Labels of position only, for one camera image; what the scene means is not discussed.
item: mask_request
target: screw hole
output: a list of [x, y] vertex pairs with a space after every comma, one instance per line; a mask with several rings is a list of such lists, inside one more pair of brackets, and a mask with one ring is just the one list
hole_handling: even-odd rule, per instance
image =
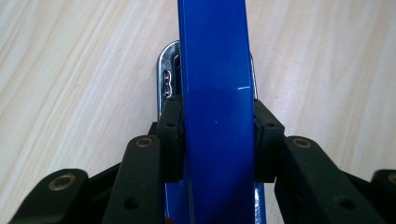
[[334, 198], [335, 202], [346, 210], [352, 211], [355, 209], [355, 204], [346, 196], [340, 195]]
[[124, 207], [128, 210], [134, 210], [140, 205], [140, 199], [138, 197], [130, 197], [124, 202]]
[[76, 176], [72, 174], [59, 175], [49, 183], [49, 189], [53, 191], [68, 189], [76, 182]]

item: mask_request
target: black plastic bracket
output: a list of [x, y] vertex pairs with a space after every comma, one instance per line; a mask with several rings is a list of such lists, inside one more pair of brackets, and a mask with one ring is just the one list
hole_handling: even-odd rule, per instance
[[160, 139], [131, 140], [120, 164], [102, 223], [164, 223]]

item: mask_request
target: wooden table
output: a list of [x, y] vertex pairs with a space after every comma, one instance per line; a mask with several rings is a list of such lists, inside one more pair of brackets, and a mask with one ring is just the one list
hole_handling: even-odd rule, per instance
[[[259, 98], [286, 134], [367, 180], [395, 169], [396, 2], [248, 0], [247, 14]], [[177, 1], [6, 0], [0, 34], [5, 223], [45, 175], [95, 175], [147, 133]], [[281, 223], [272, 185], [266, 195], [268, 223]]]

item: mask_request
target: blue plastic panel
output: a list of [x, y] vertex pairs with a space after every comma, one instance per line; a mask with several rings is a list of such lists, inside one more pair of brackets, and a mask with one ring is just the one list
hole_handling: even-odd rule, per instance
[[254, 223], [253, 93], [244, 0], [179, 0], [191, 215]]

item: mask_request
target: black mount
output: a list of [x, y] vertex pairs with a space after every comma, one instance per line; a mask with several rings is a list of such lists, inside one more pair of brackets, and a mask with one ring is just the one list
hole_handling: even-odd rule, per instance
[[[255, 179], [276, 182], [285, 223], [396, 223], [396, 170], [377, 171], [371, 182], [344, 173], [316, 142], [285, 137], [259, 100], [254, 113]], [[184, 153], [182, 100], [173, 96], [120, 164], [91, 178], [78, 169], [46, 176], [10, 223], [173, 223], [163, 184], [182, 178]]]

